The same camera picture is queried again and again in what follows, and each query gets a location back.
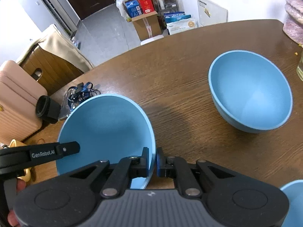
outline finger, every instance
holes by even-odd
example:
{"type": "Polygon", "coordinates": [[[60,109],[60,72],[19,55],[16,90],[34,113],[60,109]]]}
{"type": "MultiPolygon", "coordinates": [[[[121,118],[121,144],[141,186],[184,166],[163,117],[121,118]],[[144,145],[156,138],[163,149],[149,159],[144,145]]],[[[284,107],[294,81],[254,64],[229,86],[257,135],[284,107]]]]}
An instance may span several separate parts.
{"type": "Polygon", "coordinates": [[[23,190],[26,186],[26,182],[21,180],[21,179],[17,179],[17,192],[23,190]]]}
{"type": "Polygon", "coordinates": [[[16,226],[18,224],[18,220],[13,211],[10,211],[9,214],[7,215],[7,221],[11,226],[16,226]]]}

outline brown table top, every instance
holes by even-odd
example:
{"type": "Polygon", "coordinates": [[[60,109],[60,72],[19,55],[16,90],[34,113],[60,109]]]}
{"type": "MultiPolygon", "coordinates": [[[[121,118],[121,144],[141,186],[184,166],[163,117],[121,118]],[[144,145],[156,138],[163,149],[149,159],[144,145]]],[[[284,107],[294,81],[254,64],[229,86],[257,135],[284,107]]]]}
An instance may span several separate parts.
{"type": "MultiPolygon", "coordinates": [[[[303,82],[296,73],[301,50],[277,20],[250,20],[179,33],[119,55],[81,75],[52,95],[61,103],[69,86],[92,82],[101,93],[117,93],[148,115],[157,147],[188,162],[206,159],[275,186],[303,174],[303,82]],[[235,129],[216,110],[208,69],[221,53],[254,51],[275,63],[292,89],[290,119],[276,130],[250,134],[235,129]]],[[[63,122],[48,125],[27,144],[55,142],[63,122]]],[[[36,182],[57,175],[55,162],[35,168],[36,182]]],[[[152,178],[149,187],[173,187],[152,178]]]]}

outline pink case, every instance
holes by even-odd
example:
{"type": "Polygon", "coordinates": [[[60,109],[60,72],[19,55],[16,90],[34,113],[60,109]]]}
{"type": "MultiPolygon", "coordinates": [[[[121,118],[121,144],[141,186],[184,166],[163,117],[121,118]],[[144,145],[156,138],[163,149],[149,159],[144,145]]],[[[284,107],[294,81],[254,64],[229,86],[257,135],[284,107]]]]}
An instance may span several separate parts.
{"type": "Polygon", "coordinates": [[[35,115],[37,100],[47,95],[16,62],[5,61],[0,66],[0,142],[9,145],[12,139],[22,141],[42,125],[35,115]]]}

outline floor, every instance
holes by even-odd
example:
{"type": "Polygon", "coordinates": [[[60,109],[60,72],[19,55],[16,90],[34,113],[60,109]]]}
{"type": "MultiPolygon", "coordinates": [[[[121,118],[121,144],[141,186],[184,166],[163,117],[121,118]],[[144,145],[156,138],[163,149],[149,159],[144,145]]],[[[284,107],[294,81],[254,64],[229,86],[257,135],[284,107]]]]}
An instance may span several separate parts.
{"type": "Polygon", "coordinates": [[[95,65],[140,46],[131,22],[127,22],[115,4],[83,20],[75,35],[80,50],[95,65]]]}

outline blue bowl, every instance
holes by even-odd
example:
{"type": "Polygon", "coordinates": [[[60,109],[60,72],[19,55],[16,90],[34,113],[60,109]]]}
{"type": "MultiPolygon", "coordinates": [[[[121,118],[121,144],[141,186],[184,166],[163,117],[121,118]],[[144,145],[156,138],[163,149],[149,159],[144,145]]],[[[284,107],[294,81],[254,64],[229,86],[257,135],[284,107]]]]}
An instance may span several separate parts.
{"type": "Polygon", "coordinates": [[[303,180],[284,185],[281,190],[289,200],[289,210],[282,227],[303,226],[303,180]]]}
{"type": "Polygon", "coordinates": [[[234,50],[218,56],[209,69],[209,87],[219,113],[242,131],[278,128],[291,114],[292,94],[285,76],[253,52],[234,50]]]}
{"type": "Polygon", "coordinates": [[[132,180],[132,189],[144,189],[153,173],[156,144],[151,123],[135,102],[116,94],[92,97],[80,104],[61,128],[58,142],[76,141],[80,152],[56,161],[64,174],[98,160],[118,163],[149,148],[149,176],[132,180]]]}

